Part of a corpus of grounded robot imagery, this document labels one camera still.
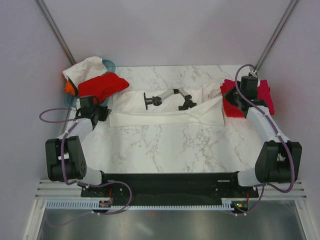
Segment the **white robot print t shirt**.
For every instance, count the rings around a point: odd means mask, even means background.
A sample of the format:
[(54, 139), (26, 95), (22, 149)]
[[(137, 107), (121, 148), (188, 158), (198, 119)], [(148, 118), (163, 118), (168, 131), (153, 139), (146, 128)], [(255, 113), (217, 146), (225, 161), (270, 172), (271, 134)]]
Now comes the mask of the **white robot print t shirt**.
[(145, 98), (158, 97), (164, 94), (165, 90), (116, 93), (109, 102), (111, 107), (108, 117), (109, 126), (119, 128), (188, 123), (225, 125), (222, 95), (218, 84), (207, 83), (183, 90), (191, 95), (191, 100), (196, 103), (196, 106), (179, 110), (179, 106), (183, 106), (185, 99), (177, 93), (166, 98), (159, 106), (150, 104), (146, 107)]

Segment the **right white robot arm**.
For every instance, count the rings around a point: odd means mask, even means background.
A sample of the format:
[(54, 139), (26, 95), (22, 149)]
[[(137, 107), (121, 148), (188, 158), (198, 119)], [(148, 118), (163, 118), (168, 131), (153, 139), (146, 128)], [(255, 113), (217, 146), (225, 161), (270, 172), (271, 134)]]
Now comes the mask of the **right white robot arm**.
[(240, 197), (247, 187), (274, 187), (276, 183), (288, 183), (282, 192), (291, 191), (298, 178), (302, 146), (291, 141), (273, 120), (275, 109), (268, 82), (247, 75), (240, 81), (226, 79), (220, 90), (226, 116), (246, 118), (262, 142), (254, 167), (237, 173), (237, 179), (229, 184), (230, 193)]

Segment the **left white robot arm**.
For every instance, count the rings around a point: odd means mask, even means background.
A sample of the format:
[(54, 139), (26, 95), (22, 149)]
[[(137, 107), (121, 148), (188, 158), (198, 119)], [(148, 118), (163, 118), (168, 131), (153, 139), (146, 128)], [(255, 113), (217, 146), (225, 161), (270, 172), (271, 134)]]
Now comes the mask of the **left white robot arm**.
[(71, 126), (57, 138), (45, 142), (48, 179), (66, 185), (92, 186), (99, 197), (106, 196), (110, 185), (103, 180), (103, 172), (87, 166), (82, 142), (93, 132), (99, 122), (107, 120), (111, 110), (100, 104), (96, 96), (83, 96), (75, 117), (67, 119)]

